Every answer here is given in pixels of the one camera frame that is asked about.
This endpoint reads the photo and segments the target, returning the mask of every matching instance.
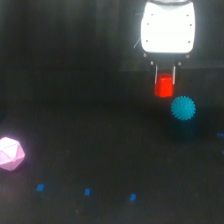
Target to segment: red block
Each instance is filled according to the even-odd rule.
[[[159,97],[173,96],[173,76],[171,74],[158,74],[155,84],[155,95]]]

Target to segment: teal ball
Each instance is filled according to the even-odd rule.
[[[171,104],[171,112],[178,120],[191,119],[195,114],[195,110],[194,101],[186,96],[177,97]]]

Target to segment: glowing pink object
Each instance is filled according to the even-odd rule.
[[[24,160],[25,153],[16,140],[2,138],[0,140],[0,167],[12,171]]]

